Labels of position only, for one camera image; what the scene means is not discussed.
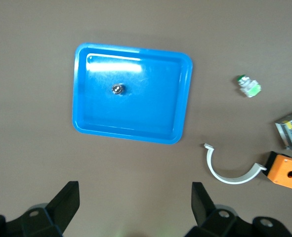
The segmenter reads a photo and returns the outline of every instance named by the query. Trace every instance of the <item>black hole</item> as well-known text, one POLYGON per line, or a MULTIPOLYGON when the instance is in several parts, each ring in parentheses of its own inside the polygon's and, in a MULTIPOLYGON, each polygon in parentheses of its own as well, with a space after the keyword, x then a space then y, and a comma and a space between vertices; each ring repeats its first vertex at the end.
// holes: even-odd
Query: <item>black hole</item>
POLYGON ((288 173, 288 177, 289 177, 289 178, 292 178, 292 171, 290 171, 290 172, 288 173))

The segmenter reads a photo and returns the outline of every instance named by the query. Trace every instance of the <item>screw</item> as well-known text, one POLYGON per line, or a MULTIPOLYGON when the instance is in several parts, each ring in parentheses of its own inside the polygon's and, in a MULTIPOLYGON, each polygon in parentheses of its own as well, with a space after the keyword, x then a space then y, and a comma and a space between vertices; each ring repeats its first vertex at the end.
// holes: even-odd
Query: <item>screw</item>
POLYGON ((31 213, 29 213, 29 216, 33 217, 33 216, 37 216, 38 214, 39 214, 38 211, 32 211, 31 213))
POLYGON ((263 224, 264 226, 266 227, 272 227, 273 226, 273 223, 271 221, 269 221, 268 219, 261 219, 260 220, 261 224, 263 224))
POLYGON ((112 86, 112 92, 116 95, 121 94, 123 91, 124 91, 124 86, 121 84, 114 84, 112 86))
POLYGON ((224 218, 228 218, 230 216, 227 211, 220 211, 218 214, 224 218))

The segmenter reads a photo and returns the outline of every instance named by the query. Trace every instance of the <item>yellow sticker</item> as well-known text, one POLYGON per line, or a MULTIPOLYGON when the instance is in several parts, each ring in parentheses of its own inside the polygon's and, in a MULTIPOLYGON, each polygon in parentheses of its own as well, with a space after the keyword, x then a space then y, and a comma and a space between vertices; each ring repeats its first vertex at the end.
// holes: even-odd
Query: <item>yellow sticker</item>
POLYGON ((289 128, 292 129, 292 124, 290 121, 283 121, 283 123, 289 128))

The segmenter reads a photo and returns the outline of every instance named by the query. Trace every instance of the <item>small clear plastic object with green ends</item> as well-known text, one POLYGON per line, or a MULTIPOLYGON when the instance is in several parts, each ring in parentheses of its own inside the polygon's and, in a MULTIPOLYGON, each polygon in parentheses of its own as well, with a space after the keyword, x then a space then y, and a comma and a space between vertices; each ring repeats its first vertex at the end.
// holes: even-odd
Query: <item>small clear plastic object with green ends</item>
POLYGON ((237 82, 241 87, 240 90, 249 98, 256 96, 261 91, 261 85, 246 75, 238 77, 237 82))

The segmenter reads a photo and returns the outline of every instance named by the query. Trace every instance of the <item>orange box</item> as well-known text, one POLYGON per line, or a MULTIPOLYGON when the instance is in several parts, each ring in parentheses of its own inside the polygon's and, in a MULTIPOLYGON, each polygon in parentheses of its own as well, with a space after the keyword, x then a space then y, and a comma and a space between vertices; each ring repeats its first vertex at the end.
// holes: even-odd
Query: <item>orange box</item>
POLYGON ((263 173, 275 184, 292 189, 292 158, 271 152, 263 173))

